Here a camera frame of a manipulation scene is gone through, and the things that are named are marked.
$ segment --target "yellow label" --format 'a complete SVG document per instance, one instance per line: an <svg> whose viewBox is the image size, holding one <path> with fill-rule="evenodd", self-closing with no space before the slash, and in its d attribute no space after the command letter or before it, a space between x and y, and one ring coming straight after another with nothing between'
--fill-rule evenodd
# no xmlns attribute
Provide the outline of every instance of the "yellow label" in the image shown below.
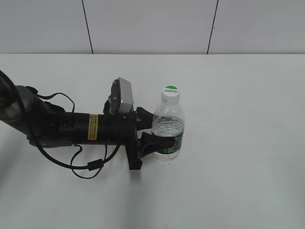
<svg viewBox="0 0 305 229"><path fill-rule="evenodd" d="M90 114L88 140L95 141L97 139L98 126L99 126L99 115Z"/></svg>

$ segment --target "water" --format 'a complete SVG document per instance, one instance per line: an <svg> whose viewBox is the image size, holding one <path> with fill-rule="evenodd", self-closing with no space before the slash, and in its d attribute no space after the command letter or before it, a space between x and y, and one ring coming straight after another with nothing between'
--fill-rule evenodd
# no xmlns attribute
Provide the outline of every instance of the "water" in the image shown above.
<svg viewBox="0 0 305 229"><path fill-rule="evenodd" d="M154 117L152 133L160 137L175 137L173 148L160 150L154 155L161 161L174 160L180 153L184 131L184 120L174 116Z"/></svg>

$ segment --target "green label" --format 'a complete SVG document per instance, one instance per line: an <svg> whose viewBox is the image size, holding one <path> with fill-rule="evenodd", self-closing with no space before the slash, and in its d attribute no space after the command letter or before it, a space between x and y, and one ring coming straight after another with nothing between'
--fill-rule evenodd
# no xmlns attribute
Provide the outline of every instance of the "green label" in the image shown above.
<svg viewBox="0 0 305 229"><path fill-rule="evenodd" d="M179 134L178 136L174 137L175 138L175 144L173 145L172 148L159 150L157 152L159 154L172 154L172 153L177 152L181 148L182 137L183 137L183 132L181 134Z"/></svg>
<svg viewBox="0 0 305 229"><path fill-rule="evenodd" d="M175 86L172 86L172 85L169 85L169 86L167 86L167 87L165 87L165 88L174 89L174 90L177 90L177 89L178 89L178 88L176 88Z"/></svg>

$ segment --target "cable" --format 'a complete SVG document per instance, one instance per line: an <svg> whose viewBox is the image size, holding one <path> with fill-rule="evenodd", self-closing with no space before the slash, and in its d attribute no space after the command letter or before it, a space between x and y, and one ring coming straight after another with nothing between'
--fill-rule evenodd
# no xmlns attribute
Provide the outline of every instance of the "cable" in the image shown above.
<svg viewBox="0 0 305 229"><path fill-rule="evenodd" d="M66 94L64 93L61 93L61 92L57 92L57 93L54 93L54 94L51 94L49 96L43 96L43 95L40 95L40 94L37 94L37 96L40 98L40 99L44 99L44 100L49 100L49 99L52 99L53 97L55 97L56 95L58 94L61 94L63 96L65 96L67 99L69 99L72 103L73 103L73 108L72 108L72 113L74 113L74 110L75 110L75 103L73 102L73 100L67 96Z"/></svg>
<svg viewBox="0 0 305 229"><path fill-rule="evenodd" d="M36 95L37 97L39 97L40 99L44 99L44 100L50 100L50 99L52 99L53 97L55 97L56 95L58 95L58 94L61 94L61 95L65 96L67 99L69 99L69 100L73 103L72 113L74 113L74 110L75 110L75 103L74 103L73 100L72 100L69 96L67 96L66 94L61 93L61 92L57 92L57 93L54 93L54 94L51 94L51 95L48 95L48 96L44 96L44 95L38 94L37 89L34 88L34 87L26 86L26 88L28 88L28 89L29 89L34 95Z"/></svg>
<svg viewBox="0 0 305 229"><path fill-rule="evenodd" d="M70 165L71 165L71 166L72 166L72 163L73 163L74 159L76 158L76 156L82 152L82 147L81 147L80 145L75 145L75 146L78 146L80 149L79 149L79 151L77 151L77 152L73 155L73 157L71 158L71 162L70 162ZM104 161L105 161L106 156L107 156L107 150L108 150L108 145L107 145L107 144L105 145L105 149L106 149L106 151L105 151ZM100 173L100 171L102 170L102 168L103 168L103 167L100 167L99 170L98 170L93 176L91 176L91 177L83 177L83 176L81 176L81 175L78 175L78 174L74 171L74 169L71 169L71 170L72 170L72 172L73 172L77 177L82 178L82 179L87 179L87 180L89 180L89 179L95 178L95 177Z"/></svg>
<svg viewBox="0 0 305 229"><path fill-rule="evenodd" d="M41 146L40 142L38 141L37 137L34 134L34 131L32 130L31 127L31 123L30 120L27 118L27 113L25 111L25 107L23 104L23 101L19 95L19 92L16 88L16 86L14 85L14 83L9 79L9 77L4 74L1 70L0 70L0 77L8 84L8 86L11 89L11 92L13 93L13 95L16 97L16 101L19 105L20 111L22 113L23 119L27 125L30 137L32 138L33 142L35 143L36 147L39 149L39 151L42 153L42 155L44 155L48 160L50 160L51 162L64 167L64 168L69 168L69 169L77 169L77 170L83 170L83 169L89 169L90 167L87 166L71 166L71 165L67 165L61 161L56 160L55 158L51 157Z"/></svg>
<svg viewBox="0 0 305 229"><path fill-rule="evenodd" d="M99 159L99 160L95 160L95 161L91 161L89 162L86 166L73 166L72 165L72 162L74 160L74 158L82 151L82 147L80 145L76 145L78 146L80 149L78 152L75 153L75 155L72 157L71 159L71 163L70 165L68 164L65 164L61 161L58 161L56 160L55 158L51 157L44 149L43 147L41 146L40 142L38 141L37 137L35 136L34 134L34 131L32 130L32 127L31 127L31 122L30 120L28 119L27 117L27 113L26 113L26 110L25 110L25 107L24 107L24 104L23 104L23 101L20 97L20 94L16 88L16 86L14 85L14 83L10 80L10 78L0 70L0 77L7 83L7 85L10 87L11 89L11 92L12 92L12 95L15 96L15 99L18 103L18 106L20 108L20 111L21 111L21 114L22 114L22 117L27 125L27 128L28 128L28 131L29 131L29 134L30 134L30 137L31 139L33 140L35 146L38 148L38 150L42 153L42 155L44 155L48 160L50 160L51 162L61 166L61 167L64 167L64 168L68 168L68 169L72 169L72 170L84 170L84 169L88 169L90 171L92 170L96 170L96 169L99 169L99 171L93 176L93 177L89 177L89 178L94 178L96 177L99 172L101 171L103 165L107 162L109 162L115 155L116 153L118 152L119 148L120 148L120 145L122 143L122 122L121 122L121 133L120 133L120 139L118 141L118 144L116 146L116 148L114 149L113 153L106 159L106 156L107 156L107 152L105 153L105 158L104 160L102 159ZM66 96L70 101L72 101L72 99L70 99L67 95L63 94L63 93L55 93L53 95L50 95L50 96L39 96L40 98L47 98L47 99L51 99L53 98L55 95L57 94L62 94L64 96ZM72 101L73 103L73 110L72 112L74 112L74 108L75 108L75 104L74 102Z"/></svg>

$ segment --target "water bottle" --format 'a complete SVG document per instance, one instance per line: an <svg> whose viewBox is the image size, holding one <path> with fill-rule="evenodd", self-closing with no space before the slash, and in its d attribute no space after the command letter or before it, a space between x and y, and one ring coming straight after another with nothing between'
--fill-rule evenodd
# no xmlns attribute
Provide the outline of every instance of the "water bottle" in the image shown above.
<svg viewBox="0 0 305 229"><path fill-rule="evenodd" d="M154 153L161 161L174 160L180 153L184 132L184 112L179 99L179 88L172 85L163 88L162 102L153 115L152 133L160 137L175 138L175 145L172 148Z"/></svg>

